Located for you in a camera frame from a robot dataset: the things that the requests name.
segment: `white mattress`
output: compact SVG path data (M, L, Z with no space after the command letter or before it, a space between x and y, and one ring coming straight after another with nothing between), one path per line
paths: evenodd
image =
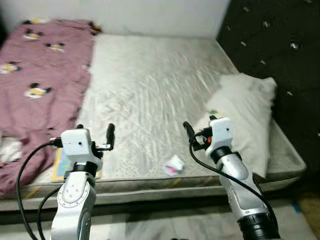
M114 150L105 154L96 185L97 204L224 193L218 176L190 157L182 126L204 114L219 74L238 73L215 40L101 34L90 72L77 122L96 143L104 143L107 125L115 124ZM177 177L162 168L173 155L185 162ZM270 155L266 180L260 179L266 190L285 187L306 167L274 121ZM204 153L199 157L212 164ZM27 209L55 187L51 175L48 169L24 188ZM0 211L17 209L6 198Z

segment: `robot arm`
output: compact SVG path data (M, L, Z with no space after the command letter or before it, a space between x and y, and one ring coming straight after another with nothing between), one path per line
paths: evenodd
M110 124L106 144L100 146L91 141L89 130L84 128L66 130L58 139L73 169L57 195L52 240L89 240L91 212L96 201L95 176L102 168L101 151L111 151L114 147L114 130L115 126Z
M242 162L237 152L232 152L233 129L229 118L216 119L210 116L209 127L202 133L204 144L193 137L194 130L187 122L183 123L195 151L205 149L205 155L211 158L219 171L241 181L259 195L261 191L255 184L253 173ZM270 218L271 214L256 195L233 180L220 175L219 180L226 190L228 202L234 213L244 240L280 239L278 228Z

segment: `white pillow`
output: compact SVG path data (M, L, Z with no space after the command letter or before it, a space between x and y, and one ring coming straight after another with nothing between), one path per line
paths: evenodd
M215 111L220 117L229 117L233 127L232 151L238 151L245 165L265 178L271 106L277 85L271 77L258 79L243 73L221 75L219 83L220 88L206 104L208 113L194 130L207 127L209 116Z

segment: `mattress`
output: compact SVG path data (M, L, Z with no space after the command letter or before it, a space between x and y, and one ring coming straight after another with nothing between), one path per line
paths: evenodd
M114 150L104 154L96 204L225 194L216 173L192 160L182 126L203 116L220 74L238 73L215 40L101 34L90 72L77 122L96 143L104 143L107 125L115 124ZM266 179L257 179L265 191L289 185L306 168L274 120L269 146ZM185 165L170 177L162 166L173 155ZM204 152L198 157L212 165ZM37 208L59 185L51 182L52 172L49 168L22 189L26 209ZM18 209L14 198L3 196L0 211ZM55 206L54 198L46 205Z

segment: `white wall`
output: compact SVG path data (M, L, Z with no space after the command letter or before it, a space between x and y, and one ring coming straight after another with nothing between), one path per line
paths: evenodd
M112 34L215 37L230 0L0 0L9 31L39 17L91 19Z

